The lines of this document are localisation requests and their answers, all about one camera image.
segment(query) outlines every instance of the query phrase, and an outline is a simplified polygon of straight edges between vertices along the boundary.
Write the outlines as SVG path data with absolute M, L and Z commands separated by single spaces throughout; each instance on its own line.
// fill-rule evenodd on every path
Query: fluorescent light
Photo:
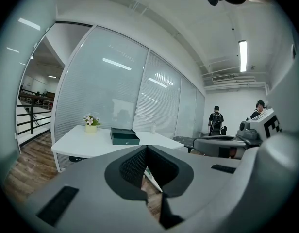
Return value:
M 160 83 L 159 81 L 154 80 L 154 79 L 152 79 L 152 78 L 149 78 L 149 80 L 150 80 L 150 81 L 153 81 L 154 83 L 156 83 L 156 84 L 158 84 L 158 85 L 161 85 L 161 86 L 164 87 L 164 88 L 167 88 L 167 87 L 168 87 L 168 86 L 164 85 L 163 83 Z
M 41 30 L 40 26 L 38 26 L 37 24 L 35 24 L 35 23 L 31 22 L 31 21 L 28 21 L 26 19 L 19 18 L 18 22 L 24 23 L 24 24 L 26 24 L 26 25 L 28 25 L 28 26 L 30 26 L 32 28 L 35 28 L 37 30 Z
M 19 51 L 17 50 L 14 50 L 14 49 L 11 49 L 11 48 L 7 48 L 8 50 L 11 50 L 11 51 L 14 51 L 14 52 L 17 52 L 17 53 L 20 53 Z
M 105 58 L 102 58 L 102 60 L 105 61 L 105 62 L 107 62 L 107 63 L 113 64 L 113 65 L 115 65 L 115 66 L 124 68 L 124 69 L 126 69 L 126 70 L 128 70 L 128 71 L 131 70 L 130 67 L 124 66 L 124 65 L 122 65 L 122 64 L 120 64 L 120 63 L 117 63 L 117 62 L 115 62 L 115 61 L 112 61 L 112 60 L 109 60 L 109 59 L 105 59 Z
M 239 41 L 240 47 L 240 71 L 245 72 L 247 70 L 247 41 Z
M 163 75 L 161 75 L 159 73 L 156 73 L 155 76 L 158 77 L 158 78 L 160 78 L 161 80 L 165 81 L 169 85 L 174 85 L 174 83 L 172 83 L 169 79 L 165 78 Z

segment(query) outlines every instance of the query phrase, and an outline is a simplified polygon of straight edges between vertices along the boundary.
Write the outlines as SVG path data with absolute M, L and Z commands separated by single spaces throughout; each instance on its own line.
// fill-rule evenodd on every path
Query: white wall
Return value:
M 76 45 L 89 29 L 90 27 L 81 25 L 55 23 L 47 32 L 44 41 L 54 57 L 64 67 Z
M 59 80 L 60 80 L 59 77 L 58 77 L 57 79 L 54 79 L 54 78 L 48 78 L 48 79 L 47 79 L 47 87 L 46 87 L 46 90 L 47 90 L 48 92 L 56 93 L 56 89 L 57 89 Z
M 24 89 L 29 91 L 39 91 L 42 94 L 47 90 L 55 93 L 61 73 L 62 69 L 38 64 L 36 60 L 33 59 L 29 62 L 21 84 Z M 49 74 L 57 77 L 57 79 L 49 78 Z
M 289 18 L 284 12 L 280 13 L 278 18 L 276 29 L 280 32 L 276 36 L 273 49 L 277 52 L 271 63 L 269 72 L 269 80 L 272 89 L 282 80 L 282 78 L 288 73 L 292 66 L 292 53 L 291 48 L 293 44 L 292 32 L 294 26 L 291 24 Z
M 264 89 L 241 88 L 220 91 L 208 91 L 205 98 L 203 132 L 208 132 L 209 116 L 214 112 L 214 106 L 218 105 L 224 116 L 223 125 L 227 127 L 227 134 L 236 134 L 239 125 L 250 117 L 255 110 L 258 100 L 266 101 Z
M 57 20 L 97 24 L 122 33 L 152 49 L 183 73 L 205 95 L 200 69 L 182 45 L 147 17 L 107 0 L 76 1 Z
M 269 72 L 269 79 L 272 88 L 274 88 L 281 81 L 281 79 L 288 73 L 288 70 L 292 66 L 292 44 L 292 32 L 289 32 L 289 34 L 283 36 L 280 44 L 280 51 L 272 69 Z

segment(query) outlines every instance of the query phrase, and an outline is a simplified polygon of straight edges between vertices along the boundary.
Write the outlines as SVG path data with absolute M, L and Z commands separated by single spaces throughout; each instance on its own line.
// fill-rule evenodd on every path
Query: wooden floor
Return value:
M 51 152 L 48 132 L 21 148 L 21 155 L 10 170 L 4 192 L 12 200 L 24 203 L 28 196 L 54 178 L 58 172 Z M 159 220 L 162 194 L 144 177 L 142 190 L 148 194 L 148 209 Z

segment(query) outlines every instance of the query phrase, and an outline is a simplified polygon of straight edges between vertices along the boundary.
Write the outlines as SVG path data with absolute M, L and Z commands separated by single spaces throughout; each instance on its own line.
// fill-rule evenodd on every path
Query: black backpack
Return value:
M 212 129 L 214 130 L 221 130 L 221 123 L 222 123 L 222 115 L 213 113 L 213 120 L 212 120 Z

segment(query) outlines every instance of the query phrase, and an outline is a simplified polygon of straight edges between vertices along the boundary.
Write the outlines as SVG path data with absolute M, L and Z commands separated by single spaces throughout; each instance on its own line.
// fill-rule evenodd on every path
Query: glass partition wall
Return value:
M 150 131 L 156 123 L 169 138 L 199 134 L 204 97 L 198 100 L 196 87 L 143 45 L 94 26 L 71 59 L 55 102 L 55 142 L 88 113 L 106 129 Z

